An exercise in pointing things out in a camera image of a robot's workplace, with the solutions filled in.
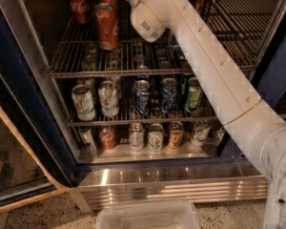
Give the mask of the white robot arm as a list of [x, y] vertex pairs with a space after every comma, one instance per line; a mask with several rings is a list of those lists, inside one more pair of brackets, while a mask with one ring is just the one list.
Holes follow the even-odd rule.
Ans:
[[268, 181], [263, 229], [286, 229], [286, 121], [261, 98], [188, 0], [127, 0], [149, 42], [171, 30], [222, 126]]

